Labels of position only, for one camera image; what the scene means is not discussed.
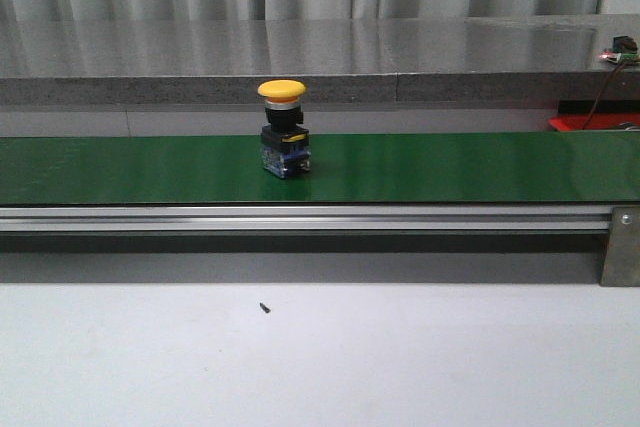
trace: wire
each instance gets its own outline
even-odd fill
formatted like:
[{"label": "wire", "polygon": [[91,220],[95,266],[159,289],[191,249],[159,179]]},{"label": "wire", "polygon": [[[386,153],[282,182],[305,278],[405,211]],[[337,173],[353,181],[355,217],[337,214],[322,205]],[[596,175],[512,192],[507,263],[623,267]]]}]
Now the wire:
[{"label": "wire", "polygon": [[589,111],[589,115],[587,116],[587,120],[584,121],[584,124],[582,124],[582,127],[580,127],[580,130],[586,129],[587,126],[591,123],[591,120],[593,120],[593,114],[596,113],[596,108],[600,103],[600,99],[602,99],[602,96],[607,90],[607,87],[609,86],[611,81],[615,78],[615,76],[618,75],[622,71],[622,69],[624,69],[627,65],[628,65],[627,62],[623,60],[622,62],[620,62],[620,64],[616,66],[615,69],[609,72],[609,75],[605,79],[604,84],[602,84],[602,87],[600,87],[600,91],[598,92],[598,95],[596,95],[596,100],[593,101],[593,105],[591,106],[591,110]]}]

